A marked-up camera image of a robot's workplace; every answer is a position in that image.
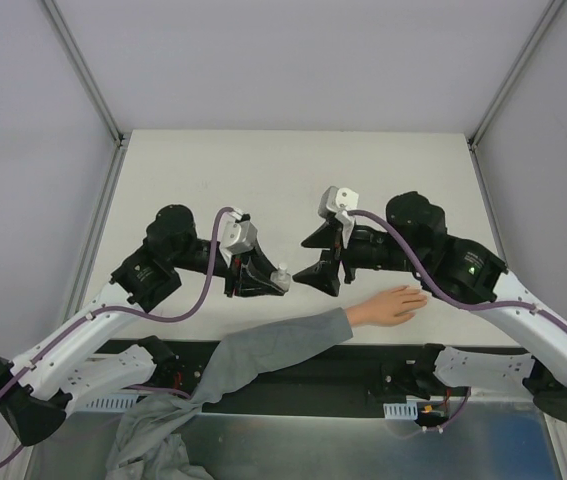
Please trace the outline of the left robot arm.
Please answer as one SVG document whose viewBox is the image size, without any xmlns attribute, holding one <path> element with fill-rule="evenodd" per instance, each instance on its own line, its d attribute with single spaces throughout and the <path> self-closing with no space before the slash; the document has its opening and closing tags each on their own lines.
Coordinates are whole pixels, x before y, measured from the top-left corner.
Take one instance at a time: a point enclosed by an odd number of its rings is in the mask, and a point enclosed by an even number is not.
<svg viewBox="0 0 567 480">
<path fill-rule="evenodd" d="M 100 395 L 132 385 L 167 387 L 174 362 L 156 339 L 144 339 L 100 366 L 87 360 L 137 319 L 169 323 L 155 308 L 182 285 L 180 271 L 204 275 L 201 294 L 182 322 L 202 307 L 213 278 L 227 297 L 283 296 L 291 276 L 263 253 L 249 214 L 221 208 L 212 237 L 201 239 L 192 211 L 162 208 L 146 228 L 141 246 L 111 273 L 96 296 L 58 330 L 26 352 L 0 357 L 0 414 L 23 446 L 49 438 L 78 408 Z"/>
</svg>

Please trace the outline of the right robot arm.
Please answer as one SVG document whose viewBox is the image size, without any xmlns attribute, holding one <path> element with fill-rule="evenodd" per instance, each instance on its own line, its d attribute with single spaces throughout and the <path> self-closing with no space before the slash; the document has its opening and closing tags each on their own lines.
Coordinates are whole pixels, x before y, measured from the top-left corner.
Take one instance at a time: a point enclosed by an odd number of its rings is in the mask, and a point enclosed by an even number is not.
<svg viewBox="0 0 567 480">
<path fill-rule="evenodd" d="M 306 238 L 319 260 L 294 281 L 336 297 L 359 269 L 409 272 L 424 290 L 477 315 L 515 340 L 521 355 L 485 354 L 426 344 L 391 372 L 403 395 L 428 399 L 445 389 L 522 394 L 567 423 L 567 321 L 532 294 L 507 264 L 480 243 L 448 233 L 444 210 L 416 191 L 391 198 L 385 215 L 360 210 L 358 195 L 330 187 Z"/>
</svg>

